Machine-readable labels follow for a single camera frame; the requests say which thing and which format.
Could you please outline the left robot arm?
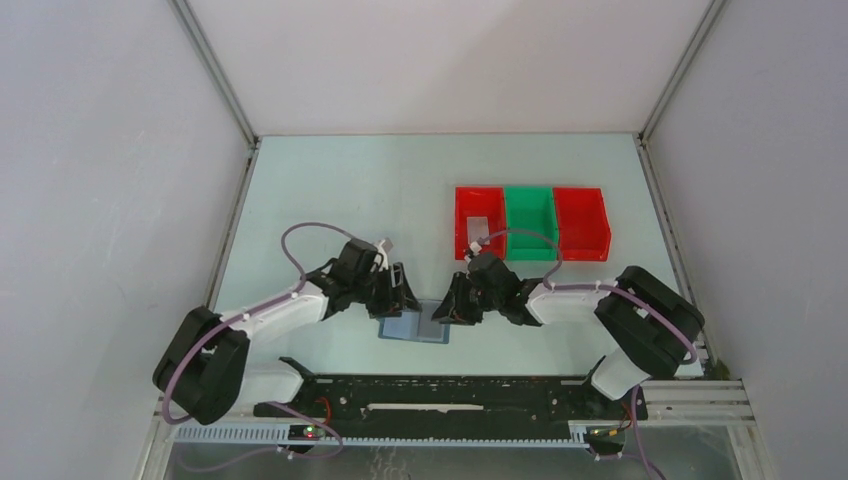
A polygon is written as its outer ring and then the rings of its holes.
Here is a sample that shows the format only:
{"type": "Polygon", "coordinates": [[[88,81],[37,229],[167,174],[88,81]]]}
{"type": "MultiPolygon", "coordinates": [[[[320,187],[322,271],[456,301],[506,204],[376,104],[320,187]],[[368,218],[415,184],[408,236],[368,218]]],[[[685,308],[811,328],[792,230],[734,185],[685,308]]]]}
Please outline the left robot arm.
{"type": "Polygon", "coordinates": [[[252,363],[253,350],[361,304],[375,319],[419,312],[404,266],[389,263],[384,242],[347,241],[340,254],[303,273],[293,288],[225,314],[190,310],[152,374],[164,398],[183,411],[181,422],[209,425],[233,407],[277,401],[292,416],[316,403],[315,388],[291,361],[252,363]]]}

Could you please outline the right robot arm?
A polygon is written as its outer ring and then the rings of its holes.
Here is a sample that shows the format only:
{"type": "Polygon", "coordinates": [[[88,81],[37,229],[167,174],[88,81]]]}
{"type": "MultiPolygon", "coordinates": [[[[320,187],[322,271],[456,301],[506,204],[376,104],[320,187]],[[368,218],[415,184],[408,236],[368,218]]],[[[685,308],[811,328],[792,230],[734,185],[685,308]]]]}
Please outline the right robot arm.
{"type": "Polygon", "coordinates": [[[612,280],[557,284],[548,276],[521,278],[499,257],[482,253],[453,275],[433,318],[471,326],[487,312],[518,326],[583,319],[602,326],[616,347],[591,369],[581,392],[583,408],[596,418],[610,416],[644,381],[671,379],[681,366],[696,363],[694,342],[705,324],[692,303],[640,266],[612,280]]]}

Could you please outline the white credit card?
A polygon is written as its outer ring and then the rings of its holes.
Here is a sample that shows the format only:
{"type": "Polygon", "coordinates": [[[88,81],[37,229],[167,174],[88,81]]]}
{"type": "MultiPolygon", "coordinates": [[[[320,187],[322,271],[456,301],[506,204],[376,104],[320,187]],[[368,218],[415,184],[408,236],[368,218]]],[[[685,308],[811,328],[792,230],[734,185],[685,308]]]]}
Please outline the white credit card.
{"type": "Polygon", "coordinates": [[[490,235],[489,219],[486,216],[468,216],[466,218],[466,233],[469,243],[477,241],[485,245],[485,239],[490,235]]]}

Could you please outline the blue leather card holder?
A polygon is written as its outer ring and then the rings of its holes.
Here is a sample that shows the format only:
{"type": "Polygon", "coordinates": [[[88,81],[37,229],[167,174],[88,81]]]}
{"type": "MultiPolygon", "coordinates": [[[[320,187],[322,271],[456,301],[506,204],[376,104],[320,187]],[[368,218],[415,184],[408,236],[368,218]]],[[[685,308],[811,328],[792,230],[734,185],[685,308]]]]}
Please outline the blue leather card holder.
{"type": "Polygon", "coordinates": [[[423,300],[421,311],[406,310],[399,317],[378,318],[378,337],[385,340],[448,344],[450,327],[433,319],[439,303],[423,300]]]}

